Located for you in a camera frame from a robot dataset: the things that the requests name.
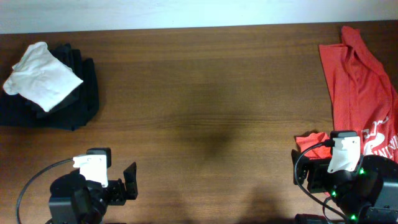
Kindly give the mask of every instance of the wood grain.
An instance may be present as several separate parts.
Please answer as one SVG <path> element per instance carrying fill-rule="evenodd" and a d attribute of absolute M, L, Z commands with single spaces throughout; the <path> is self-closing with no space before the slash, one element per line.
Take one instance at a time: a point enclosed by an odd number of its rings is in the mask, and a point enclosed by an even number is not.
<path fill-rule="evenodd" d="M 321 214 L 293 185 L 290 150 L 296 135 L 333 129 L 318 44 L 339 43 L 343 25 L 361 29 L 397 87 L 397 21 L 0 35 L 2 79 L 29 44 L 69 42 L 94 59 L 101 97 L 94 120 L 75 132 L 0 128 L 0 222 L 15 223 L 16 198 L 36 172 L 91 147 L 113 150 L 110 179 L 138 166 L 138 199 L 109 207 L 106 222 Z M 33 183 L 23 223 L 50 218 L 50 184 L 71 170 Z"/>

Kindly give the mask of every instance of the red t-shirt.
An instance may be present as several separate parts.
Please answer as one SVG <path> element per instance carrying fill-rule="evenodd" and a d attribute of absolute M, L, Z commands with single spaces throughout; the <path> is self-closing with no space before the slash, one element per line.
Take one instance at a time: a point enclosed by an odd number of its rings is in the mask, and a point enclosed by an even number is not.
<path fill-rule="evenodd" d="M 342 44 L 319 46 L 335 130 L 356 131 L 361 138 L 362 154 L 380 155 L 398 162 L 397 92 L 382 63 L 366 47 L 359 30 L 344 26 L 342 33 Z M 325 133 L 318 133 L 296 138 L 296 142 L 303 151 L 327 138 Z M 331 155 L 329 148 L 321 147 L 306 156 Z"/>

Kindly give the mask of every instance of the crumpled white fabric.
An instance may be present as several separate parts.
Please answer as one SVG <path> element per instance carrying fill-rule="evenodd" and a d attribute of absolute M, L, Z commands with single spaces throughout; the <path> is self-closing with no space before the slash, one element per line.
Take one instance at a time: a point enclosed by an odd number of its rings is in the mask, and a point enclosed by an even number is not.
<path fill-rule="evenodd" d="M 3 85 L 8 95 L 20 94 L 50 111 L 83 80 L 56 59 L 45 42 L 30 45 Z"/>

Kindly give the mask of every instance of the white bracket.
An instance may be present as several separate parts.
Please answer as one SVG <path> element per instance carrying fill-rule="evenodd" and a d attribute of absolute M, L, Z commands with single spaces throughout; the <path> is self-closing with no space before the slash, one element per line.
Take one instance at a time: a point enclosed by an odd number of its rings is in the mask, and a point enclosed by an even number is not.
<path fill-rule="evenodd" d="M 335 146 L 328 167 L 328 173 L 339 170 L 354 171 L 361 157 L 361 139 L 359 136 L 333 138 Z"/>
<path fill-rule="evenodd" d="M 102 187 L 108 186 L 108 176 L 106 173 L 106 155 L 80 155 L 73 158 L 73 167 L 80 168 L 80 174 L 86 180 L 101 183 Z"/>

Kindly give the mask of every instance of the cloth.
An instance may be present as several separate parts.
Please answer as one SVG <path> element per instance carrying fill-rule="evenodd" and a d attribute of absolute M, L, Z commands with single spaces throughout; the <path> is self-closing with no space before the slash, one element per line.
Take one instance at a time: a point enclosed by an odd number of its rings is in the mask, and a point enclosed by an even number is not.
<path fill-rule="evenodd" d="M 3 86 L 4 91 L 9 95 L 19 93 L 46 112 L 83 82 L 71 68 L 51 55 L 45 42 L 30 45 L 12 69 L 14 71 Z"/>
<path fill-rule="evenodd" d="M 74 103 L 52 113 L 44 118 L 37 119 L 28 100 L 21 95 L 0 96 L 0 125 L 22 126 L 30 128 L 57 128 L 74 131 L 87 124 L 99 109 L 98 85 L 96 80 L 93 59 L 81 61 L 79 50 L 72 50 L 73 66 L 76 76 L 84 82 L 77 88 L 79 99 Z"/>
<path fill-rule="evenodd" d="M 344 26 L 342 41 L 342 44 L 319 46 L 335 130 L 356 131 L 361 138 L 362 154 L 398 162 L 397 92 L 382 63 L 366 47 L 359 30 Z M 296 142 L 305 150 L 324 139 L 324 135 L 313 134 L 306 139 L 297 138 Z M 329 152 L 320 148 L 308 156 L 330 157 Z"/>
<path fill-rule="evenodd" d="M 75 64 L 72 54 L 72 47 L 70 44 L 60 45 L 55 50 L 50 50 L 50 53 L 64 65 L 70 67 L 72 69 L 72 72 L 75 73 Z M 59 104 L 54 106 L 48 112 L 45 112 L 38 104 L 34 102 L 28 101 L 27 104 L 30 105 L 33 111 L 36 112 L 36 118 L 44 118 L 49 114 L 52 114 L 68 105 L 71 105 L 77 99 L 79 99 L 79 87 L 76 87 L 67 97 L 65 97 L 65 99 L 63 99 Z"/>

